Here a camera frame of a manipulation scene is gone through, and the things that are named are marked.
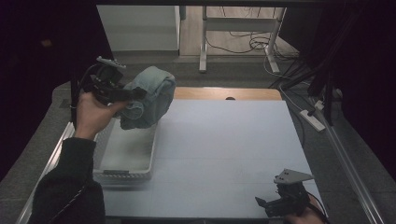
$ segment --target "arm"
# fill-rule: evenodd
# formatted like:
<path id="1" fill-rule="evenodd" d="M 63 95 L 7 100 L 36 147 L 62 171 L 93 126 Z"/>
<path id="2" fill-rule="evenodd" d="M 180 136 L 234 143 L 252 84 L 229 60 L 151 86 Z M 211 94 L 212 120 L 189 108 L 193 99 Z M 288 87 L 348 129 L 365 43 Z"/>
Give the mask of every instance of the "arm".
<path id="1" fill-rule="evenodd" d="M 102 188 L 92 179 L 92 140 L 125 106 L 101 105 L 91 93 L 80 96 L 75 137 L 63 141 L 58 165 L 38 183 L 29 223 L 105 223 Z"/>

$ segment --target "white plastic basket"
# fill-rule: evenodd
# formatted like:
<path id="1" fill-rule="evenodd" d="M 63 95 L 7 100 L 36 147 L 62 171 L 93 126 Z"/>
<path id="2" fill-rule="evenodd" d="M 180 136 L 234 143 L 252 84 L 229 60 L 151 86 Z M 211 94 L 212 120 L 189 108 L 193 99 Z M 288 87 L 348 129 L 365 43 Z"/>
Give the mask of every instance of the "white plastic basket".
<path id="1" fill-rule="evenodd" d="M 123 130 L 112 119 L 96 136 L 93 178 L 101 184 L 125 185 L 152 175 L 157 125 L 148 129 Z"/>

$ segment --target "wooden floor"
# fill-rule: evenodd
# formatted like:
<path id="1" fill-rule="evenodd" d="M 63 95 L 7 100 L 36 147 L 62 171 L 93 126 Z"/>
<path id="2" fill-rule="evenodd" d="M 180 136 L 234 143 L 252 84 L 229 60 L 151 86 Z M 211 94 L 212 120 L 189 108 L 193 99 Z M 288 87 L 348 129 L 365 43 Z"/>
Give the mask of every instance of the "wooden floor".
<path id="1" fill-rule="evenodd" d="M 273 18 L 273 7 L 208 7 L 208 17 L 238 17 L 238 18 Z M 229 49 L 232 51 L 246 51 L 250 49 L 249 40 L 250 32 L 207 32 L 207 41 L 217 47 Z M 190 56 L 199 55 L 202 36 L 202 7 L 187 7 L 187 18 L 180 24 L 180 55 Z M 254 35 L 269 37 L 269 34 Z M 259 41 L 266 42 L 264 38 L 258 38 Z M 283 55 L 295 55 L 297 50 L 282 40 L 280 37 L 276 40 L 277 49 Z M 207 45 L 208 55 L 265 55 L 263 50 L 253 50 L 244 54 L 235 54 L 222 49 L 211 48 Z"/>

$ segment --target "wire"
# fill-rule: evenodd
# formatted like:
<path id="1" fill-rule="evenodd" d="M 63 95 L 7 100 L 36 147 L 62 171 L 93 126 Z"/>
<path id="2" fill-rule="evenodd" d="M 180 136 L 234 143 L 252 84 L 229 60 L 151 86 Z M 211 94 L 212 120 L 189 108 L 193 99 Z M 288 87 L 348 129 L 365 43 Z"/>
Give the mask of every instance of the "wire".
<path id="1" fill-rule="evenodd" d="M 279 89 L 280 91 L 286 96 L 286 98 L 288 98 L 288 100 L 297 108 L 299 108 L 301 111 L 303 111 L 299 106 L 297 106 L 297 104 L 295 104 L 290 98 L 289 96 L 282 90 L 282 85 L 279 85 Z"/>
<path id="2" fill-rule="evenodd" d="M 273 17 L 275 16 L 275 14 L 276 14 L 276 9 L 274 8 Z M 341 16 L 340 16 L 340 21 L 343 19 L 344 14 L 345 14 L 345 6 L 344 6 L 343 9 L 342 9 Z M 339 25 L 339 26 L 335 26 L 335 28 L 333 28 L 332 31 L 331 31 L 331 35 L 328 35 L 328 38 L 326 38 L 326 40 L 323 42 L 324 44 L 323 44 L 322 46 L 320 46 L 320 47 L 318 47 L 318 48 L 316 48 L 316 49 L 314 49 L 314 50 L 311 50 L 311 52 L 307 53 L 305 56 L 299 55 L 298 58 L 295 59 L 295 60 L 301 61 L 301 62 L 303 62 L 303 63 L 302 63 L 297 69 L 295 69 L 294 71 L 292 71 L 288 77 L 292 77 L 292 76 L 296 75 L 297 72 L 298 72 L 299 70 L 303 69 L 304 66 L 305 66 L 304 64 L 306 64 L 306 60 L 313 60 L 314 58 L 317 58 L 317 57 L 313 57 L 313 56 L 315 56 L 315 55 L 320 55 L 321 52 L 325 49 L 326 46 L 331 45 L 332 42 L 334 41 L 334 39 L 336 39 L 336 37 L 339 36 L 339 32 L 337 32 L 337 31 L 339 31 L 339 30 L 340 30 L 340 25 Z M 288 59 L 293 59 L 293 57 L 286 57 L 286 56 L 284 56 L 283 54 L 281 54 L 281 53 L 278 51 L 278 49 L 277 49 L 277 45 L 275 45 L 275 48 L 276 48 L 276 49 L 274 50 L 274 53 L 275 53 L 275 56 L 276 56 L 278 59 L 280 59 L 280 60 L 284 59 L 285 61 L 288 60 Z M 283 78 L 283 77 L 280 77 L 278 80 L 276 80 L 274 83 L 272 83 L 268 88 L 271 88 L 272 86 L 274 86 L 274 85 L 275 85 L 276 83 L 278 83 L 282 78 Z"/>
<path id="3" fill-rule="evenodd" d="M 277 48 L 277 44 L 274 44 L 274 56 L 276 56 L 278 59 L 282 60 L 282 61 L 289 61 L 289 60 L 296 60 L 300 58 L 300 53 L 298 52 L 297 49 L 295 49 L 295 51 L 293 52 L 293 54 L 295 54 L 295 56 L 285 56 L 283 54 L 280 53 L 280 51 Z"/>
<path id="4" fill-rule="evenodd" d="M 313 108 L 315 109 L 315 107 L 314 107 L 313 105 L 311 105 L 301 94 L 299 94 L 299 93 L 297 93 L 297 92 L 295 92 L 295 91 L 292 91 L 292 90 L 289 90 L 289 91 L 291 91 L 292 93 L 294 93 L 296 96 L 300 97 L 300 99 L 302 99 L 302 100 L 305 101 L 310 107 L 313 107 Z"/>
<path id="5" fill-rule="evenodd" d="M 293 53 L 296 53 L 296 54 L 298 54 L 298 55 L 300 55 L 300 52 L 294 47 L 294 46 L 292 46 L 292 45 L 290 45 L 292 48 L 293 48 L 293 50 L 294 50 L 294 52 Z"/>
<path id="6" fill-rule="evenodd" d="M 206 38 L 206 43 L 207 43 L 210 47 L 212 47 L 212 48 L 214 48 L 214 49 L 222 49 L 222 50 L 225 50 L 225 51 L 228 51 L 228 52 L 231 52 L 231 53 L 242 54 L 242 53 L 248 53 L 248 52 L 251 52 L 251 51 L 255 50 L 254 47 L 253 47 L 253 49 L 249 49 L 249 50 L 246 50 L 246 51 L 233 51 L 233 50 L 230 50 L 230 49 L 224 49 L 224 48 L 221 48 L 221 47 L 213 46 L 212 44 L 209 43 L 209 41 L 207 40 L 207 38 Z"/>
<path id="7" fill-rule="evenodd" d="M 321 61 L 324 61 L 327 55 L 327 51 L 329 49 L 328 47 L 330 46 L 331 48 L 333 41 L 340 35 L 340 30 L 342 29 L 342 26 L 344 24 L 344 17 L 346 15 L 346 3 L 347 2 L 344 1 L 340 16 L 336 18 L 335 21 L 332 21 L 332 24 L 335 24 L 336 22 L 338 22 L 338 24 L 335 24 L 330 28 L 325 39 L 323 41 L 320 41 L 320 46 L 316 47 L 315 49 L 311 49 L 310 52 L 307 52 L 302 58 L 311 62 L 315 61 L 317 58 L 320 58 Z"/>
<path id="8" fill-rule="evenodd" d="M 296 112 L 294 110 L 292 110 L 289 107 L 288 107 L 288 109 L 291 112 L 291 114 L 294 115 L 294 117 L 296 117 L 298 122 L 300 123 L 301 129 L 303 131 L 301 147 L 304 148 L 305 147 L 305 127 L 304 127 L 304 124 L 303 124 L 303 122 L 301 121 L 300 117 L 296 114 Z"/>
<path id="9" fill-rule="evenodd" d="M 85 189 L 87 188 L 88 185 L 88 180 L 85 181 L 84 185 L 81 187 L 81 189 L 77 192 L 77 194 L 75 196 L 73 196 L 73 198 L 70 200 L 70 202 L 68 202 L 64 208 L 61 209 L 61 211 L 59 211 L 54 217 L 52 217 L 49 220 L 49 224 L 54 223 L 54 221 L 61 215 L 64 213 L 64 211 L 66 211 L 71 205 L 74 204 L 74 202 L 79 198 L 79 196 L 85 192 Z"/>
<path id="10" fill-rule="evenodd" d="M 245 16 L 245 18 L 246 18 L 249 14 L 253 15 L 253 7 L 244 7 L 244 10 L 245 10 L 245 11 L 246 11 L 246 8 L 247 8 L 247 10 L 248 10 L 248 14 Z"/>
<path id="11" fill-rule="evenodd" d="M 228 32 L 228 33 L 230 33 L 231 36 L 235 36 L 235 37 L 244 37 L 244 36 L 249 36 L 249 35 L 261 35 L 261 34 L 265 34 L 265 32 L 257 32 L 257 33 L 251 32 L 251 33 L 253 33 L 253 34 L 248 34 L 248 35 L 233 35 L 231 32 Z"/>
<path id="12" fill-rule="evenodd" d="M 253 37 L 253 34 L 250 33 L 250 40 L 248 41 L 248 43 L 249 43 L 251 49 L 252 49 L 252 46 L 253 46 L 254 44 L 258 44 L 258 45 L 261 46 L 261 47 L 259 48 L 259 50 L 265 49 L 265 47 L 268 46 L 268 42 L 265 42 L 265 41 L 257 41 L 257 39 L 260 39 L 260 38 L 269 40 L 269 38 L 268 38 L 268 37 L 265 37 L 265 36 L 255 36 L 255 37 Z"/>
<path id="13" fill-rule="evenodd" d="M 286 70 L 286 72 L 284 73 L 284 75 L 282 77 L 286 77 L 286 74 L 289 72 L 289 70 L 294 66 L 294 64 L 297 62 L 297 60 L 294 60 L 294 62 L 289 66 L 289 68 Z M 271 85 L 268 86 L 268 89 L 271 89 L 272 86 L 277 83 L 280 80 L 280 78 L 278 78 L 277 80 L 275 80 L 273 83 L 271 83 Z"/>
<path id="14" fill-rule="evenodd" d="M 259 7 L 259 12 L 257 13 L 257 18 L 259 18 L 259 16 L 260 16 L 260 11 L 262 10 L 262 8 L 261 7 Z"/>
<path id="15" fill-rule="evenodd" d="M 78 83 L 78 87 L 77 87 L 77 89 L 76 89 L 75 96 L 78 96 L 78 95 L 79 95 L 79 92 L 81 91 L 82 83 L 84 83 L 84 80 L 85 80 L 86 76 L 88 75 L 88 73 L 89 73 L 94 67 L 96 67 L 96 66 L 98 66 L 98 65 L 102 65 L 102 64 L 101 64 L 101 63 L 96 63 L 96 64 L 92 65 L 91 67 L 89 67 L 87 70 L 85 70 L 85 73 L 84 73 L 84 75 L 83 75 L 82 78 L 81 78 L 81 81 Z"/>
<path id="16" fill-rule="evenodd" d="M 311 194 L 310 192 L 307 191 L 307 193 L 308 193 L 309 195 L 311 195 L 315 200 L 317 200 L 317 202 L 319 203 L 319 205 L 320 205 L 320 207 L 321 207 L 321 209 L 322 209 L 322 211 L 323 211 L 323 214 L 324 214 L 325 216 L 327 216 L 326 210 L 324 210 L 324 206 L 323 206 L 323 204 L 320 202 L 320 200 L 319 200 L 317 197 L 315 197 L 315 195 Z"/>
<path id="17" fill-rule="evenodd" d="M 273 17 L 275 16 L 275 11 L 276 11 L 276 7 L 274 7 L 274 13 L 273 13 Z"/>
<path id="18" fill-rule="evenodd" d="M 268 71 L 267 67 L 265 66 L 265 61 L 266 61 L 266 59 L 267 59 L 267 56 L 264 57 L 263 66 L 264 66 L 265 71 L 266 71 L 268 74 L 270 74 L 271 76 L 275 76 L 275 77 L 282 77 L 282 78 L 292 79 L 291 77 L 285 77 L 285 76 L 278 75 L 278 74 L 274 74 L 274 73 Z M 307 83 L 307 82 L 301 82 L 301 84 L 305 84 L 305 85 L 308 85 L 308 86 L 310 85 L 310 84 Z"/>
<path id="19" fill-rule="evenodd" d="M 222 13 L 223 13 L 224 17 L 227 17 L 227 16 L 225 15 L 224 7 L 219 7 L 219 8 L 222 9 Z"/>
<path id="20" fill-rule="evenodd" d="M 302 64 L 300 64 L 297 68 L 295 68 L 294 70 L 292 70 L 292 71 L 290 72 L 289 75 L 287 75 L 287 73 L 289 72 L 289 70 L 290 70 L 291 67 L 292 67 L 292 65 L 291 65 L 291 66 L 288 68 L 288 71 L 285 72 L 285 74 L 283 75 L 284 77 L 280 77 L 279 79 L 277 79 L 276 81 L 274 81 L 268 88 L 270 89 L 270 88 L 272 88 L 272 86 L 274 86 L 276 83 L 280 83 L 280 81 L 282 81 L 283 78 L 291 78 L 291 77 L 293 77 L 294 75 L 297 74 L 298 71 L 300 71 L 301 69 L 303 69 L 305 66 L 306 66 L 306 63 L 302 63 Z"/>

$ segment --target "dark sleeve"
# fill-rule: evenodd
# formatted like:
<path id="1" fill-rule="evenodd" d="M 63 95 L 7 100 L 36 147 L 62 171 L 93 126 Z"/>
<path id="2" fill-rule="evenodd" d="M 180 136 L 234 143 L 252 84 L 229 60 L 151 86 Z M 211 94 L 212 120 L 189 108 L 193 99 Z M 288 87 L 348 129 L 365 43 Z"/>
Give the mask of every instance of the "dark sleeve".
<path id="1" fill-rule="evenodd" d="M 63 141 L 57 166 L 37 185 L 29 223 L 49 223 L 54 217 L 52 223 L 105 223 L 102 188 L 92 179 L 95 146 L 87 139 Z"/>

